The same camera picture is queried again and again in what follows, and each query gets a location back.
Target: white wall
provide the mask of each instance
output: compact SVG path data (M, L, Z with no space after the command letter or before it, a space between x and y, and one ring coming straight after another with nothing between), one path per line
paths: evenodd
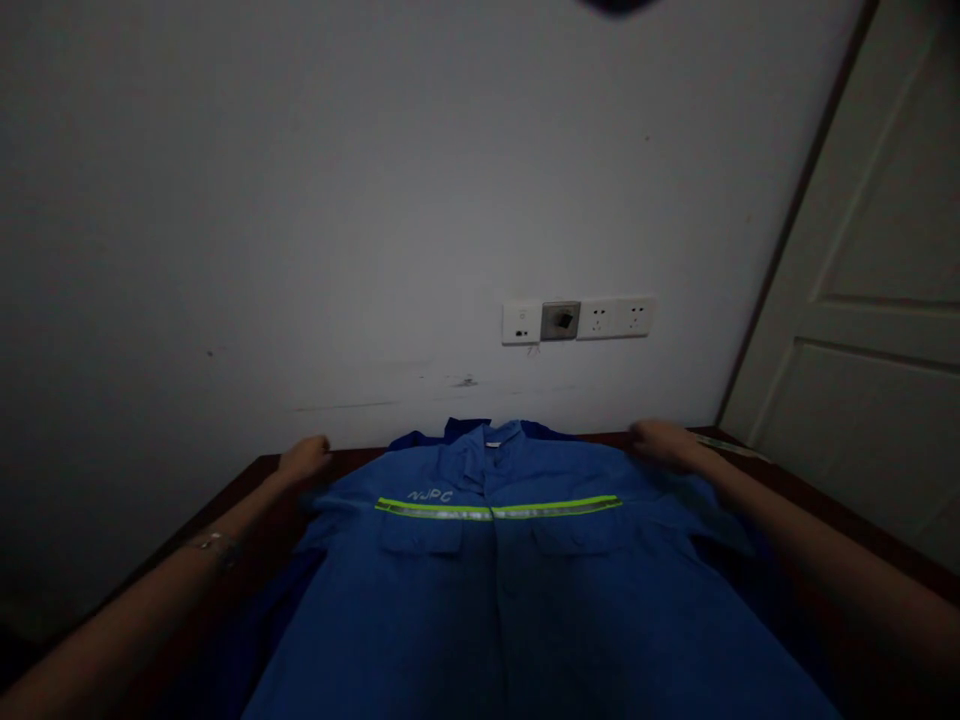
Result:
M712 422L858 6L8 8L8 592L89 607L305 433ZM631 292L649 339L500 345Z

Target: door panel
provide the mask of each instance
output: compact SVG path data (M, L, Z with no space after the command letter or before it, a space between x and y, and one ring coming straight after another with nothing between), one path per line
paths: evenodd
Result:
M879 3L720 423L954 572L958 30Z

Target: jacket chest pocket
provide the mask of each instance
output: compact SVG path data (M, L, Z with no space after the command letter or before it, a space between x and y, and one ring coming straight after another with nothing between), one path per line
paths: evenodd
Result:
M627 544L627 526L620 507L532 522L537 547L547 556L602 555Z
M401 555L456 555L463 543L462 520L434 520L383 513L380 547Z

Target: reflective stripe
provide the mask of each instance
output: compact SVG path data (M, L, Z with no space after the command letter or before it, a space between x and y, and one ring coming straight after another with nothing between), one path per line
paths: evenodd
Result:
M531 517L562 517L564 515L586 515L600 510L623 505L616 495L601 495L583 500L570 500L560 503L541 503L539 505L511 505L505 508L492 508L493 516L501 520L523 520Z
M609 510L623 505L616 495L600 495L583 500L568 500L558 503L540 503L537 505L510 505L502 508L487 508L471 505L415 505L401 500L377 500L376 509L395 515L427 518L430 520L477 520L489 522L499 520L525 520L535 517L563 517L565 515L586 515L587 513Z
M387 500L380 498L377 500L377 510L391 512L395 515L407 515L409 517L428 518L430 520L479 520L481 522L492 522L493 515L490 508L464 506L446 506L446 505L414 505L400 500Z

